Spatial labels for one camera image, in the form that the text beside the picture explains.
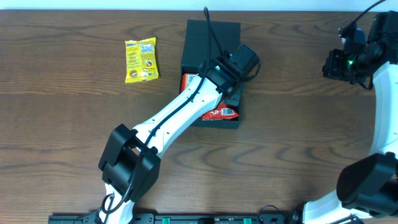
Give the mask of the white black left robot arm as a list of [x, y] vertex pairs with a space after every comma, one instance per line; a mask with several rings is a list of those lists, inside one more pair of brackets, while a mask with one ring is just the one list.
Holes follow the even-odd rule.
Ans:
[[199, 117], [233, 95], [248, 71], [236, 62], [212, 60], [189, 85], [147, 121], [110, 134], [98, 167], [106, 187], [101, 223], [130, 223], [134, 204], [155, 184], [169, 146]]

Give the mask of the black gift box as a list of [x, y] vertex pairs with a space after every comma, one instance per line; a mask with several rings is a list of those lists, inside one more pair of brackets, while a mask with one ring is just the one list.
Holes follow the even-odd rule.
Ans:
[[[223, 50], [233, 53], [239, 45], [241, 25], [238, 22], [213, 21], [211, 26]], [[188, 20], [185, 43], [181, 59], [181, 75], [198, 73], [199, 66], [208, 56], [208, 28], [206, 21]], [[240, 117], [222, 120], [203, 120], [198, 118], [192, 126], [201, 128], [237, 129]]]

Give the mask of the orange snack box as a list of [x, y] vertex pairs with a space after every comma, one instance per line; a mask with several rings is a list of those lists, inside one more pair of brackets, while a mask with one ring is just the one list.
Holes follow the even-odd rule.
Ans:
[[186, 89], [186, 87], [189, 86], [190, 82], [195, 76], [197, 76], [197, 74], [194, 73], [186, 73], [182, 76], [181, 86], [180, 86], [181, 93]]

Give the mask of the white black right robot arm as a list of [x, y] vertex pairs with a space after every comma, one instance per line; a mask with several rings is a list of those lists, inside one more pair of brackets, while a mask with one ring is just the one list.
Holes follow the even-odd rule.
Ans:
[[397, 216], [397, 12], [376, 14], [368, 35], [352, 21], [339, 37], [344, 47], [330, 51], [323, 76], [375, 91], [373, 141], [367, 157], [341, 171], [334, 191], [296, 209], [293, 223]]

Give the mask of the yellow candy bag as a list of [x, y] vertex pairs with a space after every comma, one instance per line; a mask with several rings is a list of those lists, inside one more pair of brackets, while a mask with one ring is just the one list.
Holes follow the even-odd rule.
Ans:
[[147, 82], [158, 79], [159, 71], [155, 56], [155, 46], [155, 37], [125, 41], [125, 83]]

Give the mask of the red candy bag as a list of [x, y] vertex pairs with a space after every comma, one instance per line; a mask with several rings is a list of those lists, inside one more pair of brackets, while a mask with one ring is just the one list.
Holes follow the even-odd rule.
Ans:
[[230, 120], [237, 118], [239, 114], [224, 103], [220, 103], [216, 109], [210, 110], [201, 116], [204, 121]]

